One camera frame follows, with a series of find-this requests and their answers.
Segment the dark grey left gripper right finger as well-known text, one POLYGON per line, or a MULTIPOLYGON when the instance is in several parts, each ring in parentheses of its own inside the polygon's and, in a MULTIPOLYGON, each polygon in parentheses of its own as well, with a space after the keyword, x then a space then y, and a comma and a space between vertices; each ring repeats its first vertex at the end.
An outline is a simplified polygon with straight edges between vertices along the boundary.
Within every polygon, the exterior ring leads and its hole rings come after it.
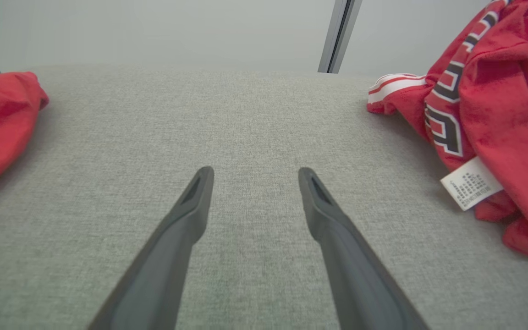
POLYGON ((342 330, 427 330, 428 325, 318 175, 299 169, 302 206, 319 244, 342 330))

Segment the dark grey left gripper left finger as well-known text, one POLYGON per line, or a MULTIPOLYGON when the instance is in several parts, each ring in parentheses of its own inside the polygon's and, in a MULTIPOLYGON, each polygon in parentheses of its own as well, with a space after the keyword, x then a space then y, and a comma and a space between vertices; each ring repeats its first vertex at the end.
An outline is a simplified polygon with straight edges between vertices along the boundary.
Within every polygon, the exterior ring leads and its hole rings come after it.
POLYGON ((156 227, 114 290, 91 330, 173 330, 193 245, 208 221, 214 170, 200 168, 156 227))

